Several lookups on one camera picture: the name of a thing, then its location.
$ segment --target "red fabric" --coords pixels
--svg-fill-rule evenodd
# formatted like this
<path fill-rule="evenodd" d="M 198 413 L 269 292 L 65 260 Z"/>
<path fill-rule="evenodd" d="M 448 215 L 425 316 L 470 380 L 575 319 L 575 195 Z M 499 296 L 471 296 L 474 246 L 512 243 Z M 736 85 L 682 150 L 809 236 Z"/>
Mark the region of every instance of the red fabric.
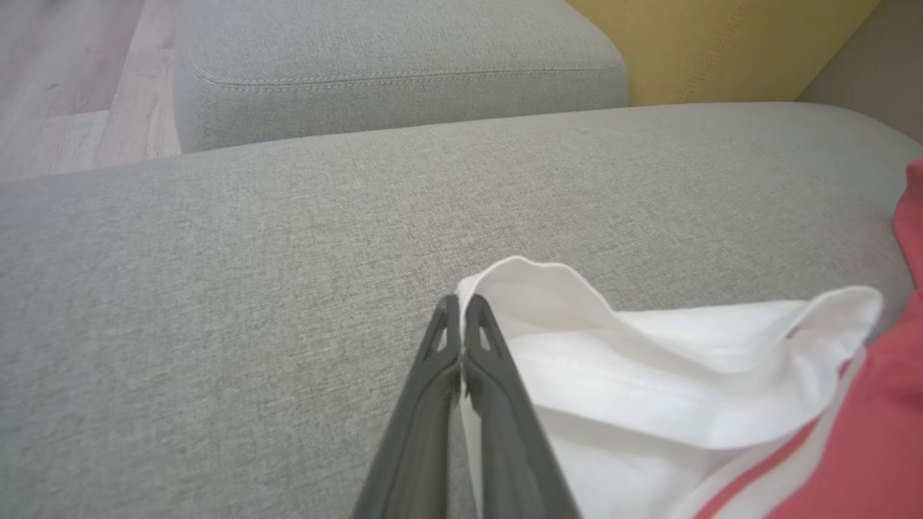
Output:
<path fill-rule="evenodd" d="M 923 518 L 923 160 L 907 166 L 894 230 L 917 291 L 869 348 L 817 470 L 771 519 Z"/>

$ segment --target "sofa seat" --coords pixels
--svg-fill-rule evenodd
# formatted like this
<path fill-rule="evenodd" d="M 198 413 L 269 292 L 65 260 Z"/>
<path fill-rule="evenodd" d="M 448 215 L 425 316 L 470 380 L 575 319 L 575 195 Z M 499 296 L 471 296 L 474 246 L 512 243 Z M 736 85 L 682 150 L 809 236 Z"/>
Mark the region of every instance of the sofa seat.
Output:
<path fill-rule="evenodd" d="M 564 0 L 185 0 L 183 152 L 628 105 L 616 47 Z"/>
<path fill-rule="evenodd" d="M 868 284 L 881 330 L 921 156 L 839 108 L 693 104 L 2 185 L 0 516 L 347 516 L 433 306 L 513 254 L 625 310 Z"/>

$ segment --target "white fabric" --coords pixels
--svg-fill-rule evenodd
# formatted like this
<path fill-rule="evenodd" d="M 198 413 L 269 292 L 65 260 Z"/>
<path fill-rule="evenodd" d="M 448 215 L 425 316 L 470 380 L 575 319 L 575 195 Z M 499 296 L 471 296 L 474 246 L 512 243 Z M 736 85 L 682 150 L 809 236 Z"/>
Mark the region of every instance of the white fabric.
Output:
<path fill-rule="evenodd" d="M 838 369 L 881 312 L 867 287 L 616 312 L 570 267 L 521 257 L 462 280 L 462 312 L 475 293 L 497 317 L 587 519 L 668 517 L 722 467 L 774 452 L 831 403 Z M 462 420 L 480 505 L 470 402 Z"/>

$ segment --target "light wood flooring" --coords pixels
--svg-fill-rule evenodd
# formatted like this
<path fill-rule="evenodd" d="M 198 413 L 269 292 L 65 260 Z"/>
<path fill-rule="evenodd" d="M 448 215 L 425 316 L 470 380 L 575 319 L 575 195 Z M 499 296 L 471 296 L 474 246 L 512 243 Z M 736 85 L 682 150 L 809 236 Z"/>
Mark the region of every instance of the light wood flooring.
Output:
<path fill-rule="evenodd" d="M 179 0 L 0 0 L 0 182 L 179 154 Z"/>

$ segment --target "gray sofa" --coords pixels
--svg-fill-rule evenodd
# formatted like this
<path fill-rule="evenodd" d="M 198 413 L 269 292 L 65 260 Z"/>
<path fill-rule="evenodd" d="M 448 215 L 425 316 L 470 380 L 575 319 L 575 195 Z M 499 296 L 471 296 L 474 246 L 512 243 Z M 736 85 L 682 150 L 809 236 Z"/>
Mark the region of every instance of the gray sofa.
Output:
<path fill-rule="evenodd" d="M 628 105 L 615 46 L 564 0 L 185 0 L 183 152 Z"/>
<path fill-rule="evenodd" d="M 511 254 L 567 262 L 624 309 L 869 284 L 887 327 L 912 287 L 891 215 L 920 156 L 847 110 L 728 103 L 0 186 L 0 516 L 348 515 L 433 305 Z"/>

